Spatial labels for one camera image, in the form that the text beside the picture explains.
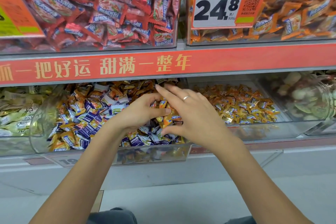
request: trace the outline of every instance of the person's right hand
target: person's right hand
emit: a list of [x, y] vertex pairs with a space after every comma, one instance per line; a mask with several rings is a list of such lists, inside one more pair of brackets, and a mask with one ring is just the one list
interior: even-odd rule
[[214, 152], [219, 145], [234, 136], [211, 103], [201, 93], [166, 84], [156, 85], [157, 91], [173, 106], [183, 120], [182, 126], [164, 128], [162, 135], [173, 133]]

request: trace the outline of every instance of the hand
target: hand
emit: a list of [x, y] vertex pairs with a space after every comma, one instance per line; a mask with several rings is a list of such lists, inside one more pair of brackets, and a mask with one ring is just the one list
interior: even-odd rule
[[160, 97], [159, 93], [144, 94], [112, 117], [109, 122], [117, 125], [124, 133], [128, 133], [145, 125], [150, 119], [170, 114], [171, 109], [169, 108], [150, 108], [155, 100], [160, 101]]
[[168, 126], [162, 135], [173, 133], [214, 152], [225, 139], [234, 137], [213, 106], [201, 93], [166, 84], [156, 90], [182, 117], [182, 126]]

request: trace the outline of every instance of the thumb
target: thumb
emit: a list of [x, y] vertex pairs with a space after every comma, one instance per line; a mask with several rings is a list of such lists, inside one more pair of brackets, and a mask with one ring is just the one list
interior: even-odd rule
[[171, 109], [169, 108], [150, 108], [150, 111], [149, 111], [149, 115], [151, 119], [167, 116], [170, 113], [171, 113]]
[[164, 136], [166, 134], [175, 134], [178, 136], [184, 136], [184, 129], [183, 129], [183, 125], [171, 125], [171, 126], [167, 126], [164, 129], [162, 129], [161, 131], [161, 136]]

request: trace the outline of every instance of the forearm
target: forearm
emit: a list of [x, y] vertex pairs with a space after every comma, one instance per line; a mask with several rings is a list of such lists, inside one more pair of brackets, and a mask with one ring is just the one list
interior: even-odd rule
[[85, 223], [123, 135], [120, 128], [103, 126], [30, 224]]
[[215, 155], [258, 224], [311, 224], [269, 178], [239, 138], [226, 141]]

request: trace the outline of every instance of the qr code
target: qr code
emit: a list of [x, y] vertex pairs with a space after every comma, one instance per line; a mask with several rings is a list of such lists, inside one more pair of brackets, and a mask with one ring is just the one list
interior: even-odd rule
[[260, 0], [245, 0], [243, 12], [255, 11]]

